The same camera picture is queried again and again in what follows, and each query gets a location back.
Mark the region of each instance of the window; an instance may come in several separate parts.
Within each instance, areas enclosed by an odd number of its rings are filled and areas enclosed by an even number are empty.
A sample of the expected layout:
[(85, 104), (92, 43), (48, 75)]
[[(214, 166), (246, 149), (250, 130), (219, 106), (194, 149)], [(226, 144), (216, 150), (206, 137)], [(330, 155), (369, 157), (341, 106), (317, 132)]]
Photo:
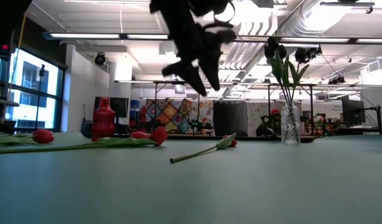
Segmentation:
[(19, 103), (18, 107), (7, 107), (6, 119), (17, 121), (18, 131), (32, 131), (36, 124), (38, 128), (59, 131), (63, 70), (18, 49), (11, 54), (9, 62), (0, 59), (0, 64), (1, 89), (5, 90), (3, 95), (9, 95), (7, 83), (12, 78), (9, 100)]

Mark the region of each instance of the monitor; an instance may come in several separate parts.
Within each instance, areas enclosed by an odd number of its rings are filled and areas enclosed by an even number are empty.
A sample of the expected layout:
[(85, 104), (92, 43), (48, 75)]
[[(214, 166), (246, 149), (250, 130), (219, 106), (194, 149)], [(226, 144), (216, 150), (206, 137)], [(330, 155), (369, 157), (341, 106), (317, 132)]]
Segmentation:
[(363, 101), (342, 99), (343, 122), (361, 124), (365, 122), (365, 107)]
[[(97, 96), (94, 103), (94, 110), (97, 110), (100, 104), (100, 96)], [(109, 97), (109, 106), (115, 111), (117, 118), (127, 118), (129, 110), (129, 98)]]

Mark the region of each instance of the tulip stem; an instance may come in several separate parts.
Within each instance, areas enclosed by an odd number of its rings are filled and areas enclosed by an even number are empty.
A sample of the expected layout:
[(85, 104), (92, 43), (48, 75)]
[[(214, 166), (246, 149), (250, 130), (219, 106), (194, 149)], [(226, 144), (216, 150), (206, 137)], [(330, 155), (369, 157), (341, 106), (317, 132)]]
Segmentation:
[(183, 161), (183, 160), (186, 160), (186, 159), (190, 159), (190, 158), (193, 158), (193, 157), (196, 157), (196, 156), (199, 156), (205, 152), (208, 152), (208, 151), (211, 151), (212, 149), (216, 149), (217, 146), (212, 146), (208, 149), (205, 149), (205, 150), (202, 150), (200, 152), (196, 152), (196, 153), (193, 153), (193, 154), (189, 154), (189, 155), (186, 155), (186, 156), (179, 156), (179, 157), (175, 157), (175, 158), (170, 158), (170, 163), (175, 163), (175, 162), (179, 162), (179, 161)]

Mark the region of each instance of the red tulip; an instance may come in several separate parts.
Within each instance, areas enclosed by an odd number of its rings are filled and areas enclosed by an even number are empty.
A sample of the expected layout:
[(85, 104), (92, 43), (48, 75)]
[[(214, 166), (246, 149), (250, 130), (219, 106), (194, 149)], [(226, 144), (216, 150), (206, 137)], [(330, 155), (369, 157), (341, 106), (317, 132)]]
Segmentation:
[(54, 141), (53, 133), (46, 129), (38, 129), (34, 131), (32, 139), (39, 144), (46, 144)]
[(130, 134), (130, 137), (135, 138), (135, 139), (148, 138), (148, 134), (144, 133), (142, 131), (135, 131), (135, 132)]
[(236, 144), (237, 144), (237, 142), (236, 142), (236, 141), (235, 141), (235, 139), (234, 139), (234, 140), (232, 140), (232, 142), (231, 142), (230, 146), (231, 146), (231, 147), (235, 147), (235, 146), (236, 146)]
[(160, 146), (167, 139), (165, 128), (159, 127), (149, 136), (149, 139), (155, 141), (157, 143), (156, 146)]

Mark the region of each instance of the red vase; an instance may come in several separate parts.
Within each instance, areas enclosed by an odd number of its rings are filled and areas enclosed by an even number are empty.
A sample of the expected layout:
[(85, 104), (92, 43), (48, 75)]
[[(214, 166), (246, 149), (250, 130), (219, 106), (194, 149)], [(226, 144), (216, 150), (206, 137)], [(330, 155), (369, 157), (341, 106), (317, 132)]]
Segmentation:
[(99, 138), (113, 137), (115, 133), (115, 112), (109, 106), (109, 98), (100, 98), (100, 105), (93, 114), (93, 137), (95, 142)]

